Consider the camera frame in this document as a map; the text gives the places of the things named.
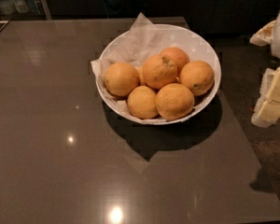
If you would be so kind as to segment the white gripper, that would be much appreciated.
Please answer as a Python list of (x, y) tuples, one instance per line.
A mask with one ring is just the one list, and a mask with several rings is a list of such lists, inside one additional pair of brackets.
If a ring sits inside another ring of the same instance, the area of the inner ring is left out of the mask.
[[(272, 55), (280, 59), (280, 14), (275, 21), (270, 21), (254, 33), (249, 42), (256, 46), (271, 45)], [(251, 122), (267, 128), (280, 119), (280, 66), (276, 70), (268, 68), (265, 71), (259, 94)]]

